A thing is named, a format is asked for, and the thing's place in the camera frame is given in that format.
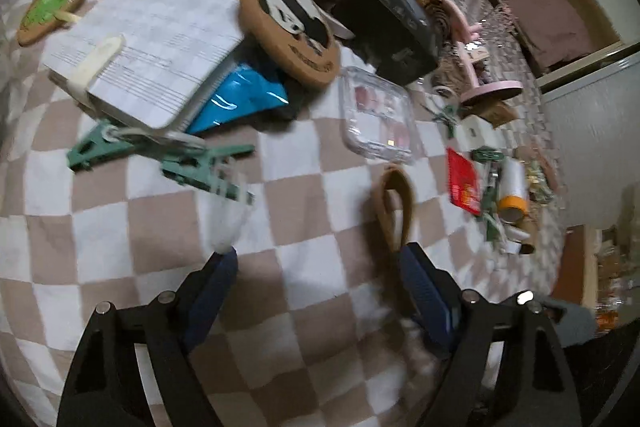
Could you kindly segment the pink stand toy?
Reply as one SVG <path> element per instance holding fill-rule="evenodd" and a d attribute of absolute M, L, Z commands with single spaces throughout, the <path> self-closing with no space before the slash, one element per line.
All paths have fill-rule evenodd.
<path fill-rule="evenodd" d="M 485 60 L 488 54 L 469 51 L 468 44 L 480 36 L 482 26 L 471 25 L 464 13 L 452 0 L 442 0 L 442 5 L 449 16 L 451 39 L 461 63 L 463 72 L 469 79 L 470 87 L 460 95 L 460 102 L 465 106 L 475 106 L 493 101 L 506 101 L 523 92 L 523 85 L 518 80 L 498 80 L 481 84 L 476 75 L 474 65 Z"/>

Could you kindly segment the blue foil packet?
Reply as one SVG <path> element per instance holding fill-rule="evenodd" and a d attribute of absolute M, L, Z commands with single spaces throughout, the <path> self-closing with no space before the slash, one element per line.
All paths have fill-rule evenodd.
<path fill-rule="evenodd" d="M 209 95 L 186 128 L 198 134 L 250 115 L 288 106 L 288 95 L 271 66 L 241 63 Z"/>

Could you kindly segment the panda cork coaster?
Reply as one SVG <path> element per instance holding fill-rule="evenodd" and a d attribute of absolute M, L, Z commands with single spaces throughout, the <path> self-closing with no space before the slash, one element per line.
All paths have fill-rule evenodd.
<path fill-rule="evenodd" d="M 239 0 L 240 23 L 268 56 L 303 86 L 324 89 L 341 69 L 341 52 L 312 0 Z"/>

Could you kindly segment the red packet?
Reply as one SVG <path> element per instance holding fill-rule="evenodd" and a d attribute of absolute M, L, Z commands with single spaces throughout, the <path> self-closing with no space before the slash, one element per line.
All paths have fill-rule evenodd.
<path fill-rule="evenodd" d="M 448 187 L 452 205 L 480 215 L 480 184 L 475 167 L 468 158 L 452 148 L 447 150 Z"/>

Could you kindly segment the cling film roll orange core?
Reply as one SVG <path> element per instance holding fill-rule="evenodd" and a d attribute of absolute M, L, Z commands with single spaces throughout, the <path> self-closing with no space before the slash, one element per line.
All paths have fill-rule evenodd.
<path fill-rule="evenodd" d="M 513 157 L 506 157 L 502 162 L 497 212 L 499 219 L 508 225 L 514 225 L 528 213 L 525 165 L 523 161 Z"/>

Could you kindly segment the white lined notebook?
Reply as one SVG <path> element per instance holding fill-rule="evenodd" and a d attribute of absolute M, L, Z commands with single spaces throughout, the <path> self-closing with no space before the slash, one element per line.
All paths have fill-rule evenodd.
<path fill-rule="evenodd" d="M 239 0 L 101 0 L 42 62 L 76 100 L 128 127 L 183 131 L 232 65 Z"/>

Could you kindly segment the clear makeup palette case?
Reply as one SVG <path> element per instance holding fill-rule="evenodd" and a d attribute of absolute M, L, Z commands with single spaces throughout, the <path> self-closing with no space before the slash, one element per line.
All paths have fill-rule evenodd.
<path fill-rule="evenodd" d="M 408 92 L 362 68 L 340 76 L 343 139 L 367 158 L 411 164 L 420 152 Z"/>

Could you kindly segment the green clothes clip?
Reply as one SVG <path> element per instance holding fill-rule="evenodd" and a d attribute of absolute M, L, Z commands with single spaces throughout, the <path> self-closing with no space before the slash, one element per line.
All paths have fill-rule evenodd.
<path fill-rule="evenodd" d="M 239 202 L 243 197 L 240 182 L 233 180 L 235 156 L 255 152 L 252 144 L 205 148 L 184 148 L 166 153 L 160 169 L 166 178 Z"/>

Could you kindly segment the small white box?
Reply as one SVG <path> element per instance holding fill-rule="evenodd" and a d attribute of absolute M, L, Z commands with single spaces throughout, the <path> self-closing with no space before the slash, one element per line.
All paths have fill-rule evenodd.
<path fill-rule="evenodd" d="M 462 150 L 475 150 L 483 146 L 502 147 L 499 135 L 492 124 L 476 115 L 468 116 L 460 122 L 457 140 Z"/>

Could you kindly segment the black product box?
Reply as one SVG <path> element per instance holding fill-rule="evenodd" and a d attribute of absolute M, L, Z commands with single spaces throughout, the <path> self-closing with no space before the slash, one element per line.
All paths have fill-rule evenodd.
<path fill-rule="evenodd" d="M 376 73 L 398 86 L 439 65 L 442 30 L 418 0 L 340 0 L 331 14 L 355 35 Z"/>

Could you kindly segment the brown cardboard box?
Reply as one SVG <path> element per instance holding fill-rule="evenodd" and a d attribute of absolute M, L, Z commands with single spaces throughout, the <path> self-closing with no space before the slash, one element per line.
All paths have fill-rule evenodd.
<path fill-rule="evenodd" d="M 465 109 L 464 116 L 477 116 L 480 119 L 484 119 L 484 121 L 489 122 L 494 129 L 520 118 L 518 111 L 503 101 L 485 102 L 469 107 Z"/>

